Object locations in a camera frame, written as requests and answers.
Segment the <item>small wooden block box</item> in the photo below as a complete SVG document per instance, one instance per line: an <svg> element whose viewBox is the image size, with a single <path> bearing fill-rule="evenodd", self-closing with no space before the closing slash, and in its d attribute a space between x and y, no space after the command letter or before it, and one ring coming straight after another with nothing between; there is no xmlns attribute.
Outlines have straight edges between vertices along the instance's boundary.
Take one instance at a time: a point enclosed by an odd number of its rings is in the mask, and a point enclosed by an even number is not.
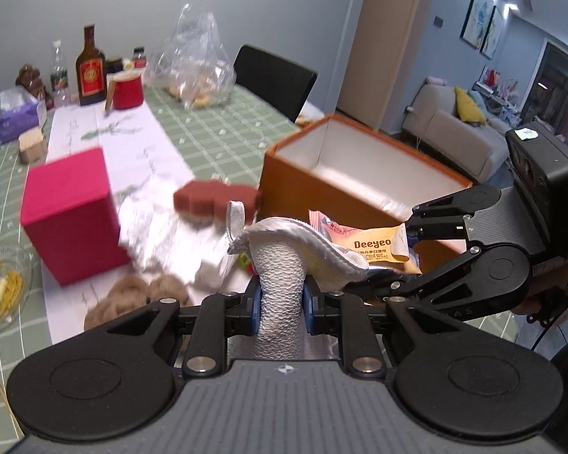
<svg viewBox="0 0 568 454"><path fill-rule="evenodd" d="M30 128L19 135L18 150L24 165L36 162L47 154L47 140L40 126Z"/></svg>

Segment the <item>clear plastic bag with bread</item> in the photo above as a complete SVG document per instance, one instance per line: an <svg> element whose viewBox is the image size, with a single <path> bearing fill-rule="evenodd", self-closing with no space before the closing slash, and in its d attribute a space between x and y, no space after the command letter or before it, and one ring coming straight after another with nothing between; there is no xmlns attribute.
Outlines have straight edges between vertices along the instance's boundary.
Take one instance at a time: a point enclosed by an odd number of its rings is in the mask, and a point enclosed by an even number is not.
<svg viewBox="0 0 568 454"><path fill-rule="evenodd" d="M222 46L214 14L183 6L173 33L150 55L144 80L164 89L187 110L228 101L236 72Z"/></svg>

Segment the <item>beige sofa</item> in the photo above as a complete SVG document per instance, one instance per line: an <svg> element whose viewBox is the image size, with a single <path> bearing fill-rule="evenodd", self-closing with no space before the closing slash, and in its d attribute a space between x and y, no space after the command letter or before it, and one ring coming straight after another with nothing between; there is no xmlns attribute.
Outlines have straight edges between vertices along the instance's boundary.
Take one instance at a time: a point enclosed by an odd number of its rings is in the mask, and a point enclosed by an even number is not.
<svg viewBox="0 0 568 454"><path fill-rule="evenodd" d="M511 126L486 113L485 123L464 122L451 86L424 84L406 108L402 131L425 143L476 182L487 182L509 157L505 134Z"/></svg>

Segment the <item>orange cardboard box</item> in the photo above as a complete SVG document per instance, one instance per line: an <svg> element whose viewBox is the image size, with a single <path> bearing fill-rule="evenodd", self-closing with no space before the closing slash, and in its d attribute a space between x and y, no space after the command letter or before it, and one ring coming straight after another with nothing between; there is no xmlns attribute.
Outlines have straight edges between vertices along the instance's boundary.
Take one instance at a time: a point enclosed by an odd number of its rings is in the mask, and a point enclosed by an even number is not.
<svg viewBox="0 0 568 454"><path fill-rule="evenodd" d="M411 146L332 114L265 152L257 216L307 221L320 211L347 227L394 227L415 206L472 185Z"/></svg>

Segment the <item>yellow cushion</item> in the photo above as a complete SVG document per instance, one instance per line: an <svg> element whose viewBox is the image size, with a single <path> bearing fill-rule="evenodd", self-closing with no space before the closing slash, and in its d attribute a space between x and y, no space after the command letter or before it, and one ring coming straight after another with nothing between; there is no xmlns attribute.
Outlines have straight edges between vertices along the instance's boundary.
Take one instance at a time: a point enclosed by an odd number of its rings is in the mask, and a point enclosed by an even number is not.
<svg viewBox="0 0 568 454"><path fill-rule="evenodd" d="M486 116L467 91L458 86L453 87L453 90L456 95L457 115L460 120L472 124L485 124Z"/></svg>

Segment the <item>brown liquor bottle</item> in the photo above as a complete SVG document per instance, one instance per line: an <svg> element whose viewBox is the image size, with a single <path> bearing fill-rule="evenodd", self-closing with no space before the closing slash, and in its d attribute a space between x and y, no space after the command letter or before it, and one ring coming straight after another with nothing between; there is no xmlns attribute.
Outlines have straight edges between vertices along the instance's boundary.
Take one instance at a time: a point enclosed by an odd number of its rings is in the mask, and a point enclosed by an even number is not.
<svg viewBox="0 0 568 454"><path fill-rule="evenodd" d="M105 55L95 45L95 26L84 28L84 48L75 61L80 105L100 103L106 99Z"/></svg>

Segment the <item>foil snack packet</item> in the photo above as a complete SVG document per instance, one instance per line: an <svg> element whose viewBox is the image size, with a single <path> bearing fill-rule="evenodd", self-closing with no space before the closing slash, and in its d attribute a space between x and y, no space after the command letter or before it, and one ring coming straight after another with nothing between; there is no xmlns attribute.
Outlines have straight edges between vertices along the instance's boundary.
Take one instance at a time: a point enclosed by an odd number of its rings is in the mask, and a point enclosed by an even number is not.
<svg viewBox="0 0 568 454"><path fill-rule="evenodd" d="M404 274L421 274L418 259L409 248L404 224L360 230L338 224L321 211L309 211L309 221L326 239L362 255L371 266L388 267Z"/></svg>

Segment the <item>dark small jar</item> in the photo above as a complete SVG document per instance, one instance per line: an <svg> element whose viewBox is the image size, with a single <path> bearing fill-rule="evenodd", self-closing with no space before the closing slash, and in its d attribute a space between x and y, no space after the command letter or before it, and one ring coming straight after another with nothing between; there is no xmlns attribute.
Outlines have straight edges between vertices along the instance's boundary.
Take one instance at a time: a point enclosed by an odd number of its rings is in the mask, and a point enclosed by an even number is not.
<svg viewBox="0 0 568 454"><path fill-rule="evenodd" d="M108 75L116 74L124 70L124 62L120 56L112 56L105 60L105 71Z"/></svg>

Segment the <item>wooden chopsticks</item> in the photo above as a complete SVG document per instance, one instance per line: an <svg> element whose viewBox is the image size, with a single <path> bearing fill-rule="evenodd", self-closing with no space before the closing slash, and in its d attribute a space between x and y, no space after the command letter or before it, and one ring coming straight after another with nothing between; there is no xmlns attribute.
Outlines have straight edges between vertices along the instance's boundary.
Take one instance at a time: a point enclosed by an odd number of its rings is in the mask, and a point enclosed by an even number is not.
<svg viewBox="0 0 568 454"><path fill-rule="evenodd" d="M5 407L6 407L7 411L8 411L8 413L9 413L9 415L10 415L11 421L12 421L12 423L13 423L13 428L14 428L14 430L15 430L15 432L16 432L17 437L18 437L18 438L23 438L23 437L24 437L24 432L22 431L22 429L21 429L21 427L20 427L20 424L19 424L18 420L16 419L16 417L15 417L15 415L14 415L14 413L13 413L13 410L12 410L12 408L11 408L11 406L10 406L10 403L9 403L9 400L8 400L8 398L7 398L6 388L5 388L5 386L3 385L3 382L1 382L1 380L0 380L0 396L1 396L1 398L2 398L2 400L3 400L3 402L4 402L4 404L5 404Z"/></svg>

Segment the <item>glass dish with peels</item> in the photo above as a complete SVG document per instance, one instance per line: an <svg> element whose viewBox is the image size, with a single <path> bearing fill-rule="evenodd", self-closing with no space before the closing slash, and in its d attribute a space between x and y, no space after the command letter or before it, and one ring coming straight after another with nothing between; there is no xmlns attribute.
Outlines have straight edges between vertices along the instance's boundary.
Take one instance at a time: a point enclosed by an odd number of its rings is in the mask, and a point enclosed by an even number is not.
<svg viewBox="0 0 568 454"><path fill-rule="evenodd" d="M21 245L0 245L0 330L10 326L26 303L33 280L33 257Z"/></svg>

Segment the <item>green checkered tablecloth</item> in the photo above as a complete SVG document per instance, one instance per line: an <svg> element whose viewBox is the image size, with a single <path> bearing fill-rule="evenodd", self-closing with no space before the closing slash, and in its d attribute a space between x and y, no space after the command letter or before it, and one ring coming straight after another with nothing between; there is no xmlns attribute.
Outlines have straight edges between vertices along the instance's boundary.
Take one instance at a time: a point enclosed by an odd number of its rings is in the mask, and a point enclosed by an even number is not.
<svg viewBox="0 0 568 454"><path fill-rule="evenodd" d="M145 100L193 174L221 176L229 182L255 185L261 178L265 150L293 133L280 113L243 88L228 104L186 111L166 92L148 87ZM19 225L27 166L19 161L16 143L0 146L0 244L29 241ZM41 268L33 268L29 297L14 321L0 330L0 383L19 361L52 343ZM20 438L0 396L0 453Z"/></svg>

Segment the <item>beige door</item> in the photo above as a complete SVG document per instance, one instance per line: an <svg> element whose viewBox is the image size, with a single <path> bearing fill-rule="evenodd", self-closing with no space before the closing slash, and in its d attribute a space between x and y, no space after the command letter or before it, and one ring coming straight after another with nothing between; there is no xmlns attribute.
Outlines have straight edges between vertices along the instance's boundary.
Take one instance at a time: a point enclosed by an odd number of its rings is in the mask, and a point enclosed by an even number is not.
<svg viewBox="0 0 568 454"><path fill-rule="evenodd" d="M363 0L337 108L381 127L420 0Z"/></svg>

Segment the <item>white oven mitt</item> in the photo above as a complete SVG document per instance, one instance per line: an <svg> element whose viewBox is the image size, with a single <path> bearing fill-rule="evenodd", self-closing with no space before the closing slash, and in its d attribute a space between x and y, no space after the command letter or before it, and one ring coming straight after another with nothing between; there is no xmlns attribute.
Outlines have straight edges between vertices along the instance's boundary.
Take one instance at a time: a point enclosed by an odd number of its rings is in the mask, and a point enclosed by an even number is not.
<svg viewBox="0 0 568 454"><path fill-rule="evenodd" d="M313 277L322 292L343 289L367 277L366 259L297 219L274 216L246 225L244 204L239 201L229 202L226 232L229 253L249 256L261 284L258 332L232 337L232 356L243 360L333 359L335 339L313 336L304 326L304 280Z"/></svg>

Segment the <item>white plastic bag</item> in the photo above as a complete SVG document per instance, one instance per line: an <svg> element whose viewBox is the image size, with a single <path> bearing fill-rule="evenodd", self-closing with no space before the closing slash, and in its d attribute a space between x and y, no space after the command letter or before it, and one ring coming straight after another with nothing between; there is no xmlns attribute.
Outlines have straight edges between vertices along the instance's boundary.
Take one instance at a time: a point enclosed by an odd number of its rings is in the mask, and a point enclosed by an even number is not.
<svg viewBox="0 0 568 454"><path fill-rule="evenodd" d="M119 246L141 273L162 272L185 284L218 289L233 269L223 224L194 222L135 194L119 207Z"/></svg>

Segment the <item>clear plastic water bottle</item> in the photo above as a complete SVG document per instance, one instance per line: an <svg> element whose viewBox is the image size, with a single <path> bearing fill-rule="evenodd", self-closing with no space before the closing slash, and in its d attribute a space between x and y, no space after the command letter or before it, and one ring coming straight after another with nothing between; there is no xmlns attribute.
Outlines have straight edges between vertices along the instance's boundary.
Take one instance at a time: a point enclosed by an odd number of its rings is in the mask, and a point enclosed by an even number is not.
<svg viewBox="0 0 568 454"><path fill-rule="evenodd" d="M69 69L62 49L60 40L52 42L53 53L50 69L50 83L54 106L56 109L68 106L70 102L69 94Z"/></svg>

